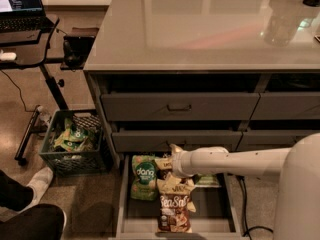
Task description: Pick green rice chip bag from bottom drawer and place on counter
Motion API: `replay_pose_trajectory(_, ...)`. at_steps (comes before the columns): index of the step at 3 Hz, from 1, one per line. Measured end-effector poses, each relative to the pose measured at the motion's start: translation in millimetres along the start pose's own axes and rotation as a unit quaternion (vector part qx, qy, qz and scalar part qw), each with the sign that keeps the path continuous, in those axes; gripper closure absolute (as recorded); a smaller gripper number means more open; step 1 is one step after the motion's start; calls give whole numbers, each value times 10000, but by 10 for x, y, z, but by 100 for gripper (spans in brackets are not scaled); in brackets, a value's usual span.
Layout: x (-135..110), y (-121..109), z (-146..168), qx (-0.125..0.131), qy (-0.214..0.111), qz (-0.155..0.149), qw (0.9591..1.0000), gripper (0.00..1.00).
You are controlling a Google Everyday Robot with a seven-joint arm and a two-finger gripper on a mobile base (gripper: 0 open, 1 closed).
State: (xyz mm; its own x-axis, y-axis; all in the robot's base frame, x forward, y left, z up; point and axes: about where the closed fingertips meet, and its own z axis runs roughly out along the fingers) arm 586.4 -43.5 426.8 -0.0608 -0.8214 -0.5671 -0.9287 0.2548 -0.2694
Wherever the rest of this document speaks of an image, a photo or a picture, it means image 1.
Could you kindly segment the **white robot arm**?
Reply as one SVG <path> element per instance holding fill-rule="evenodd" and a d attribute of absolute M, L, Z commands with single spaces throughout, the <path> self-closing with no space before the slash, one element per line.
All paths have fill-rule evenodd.
<path fill-rule="evenodd" d="M 290 148 L 228 152 L 223 147 L 186 151 L 173 144 L 173 174 L 229 173 L 278 183 L 273 240 L 320 240 L 320 134 Z"/>

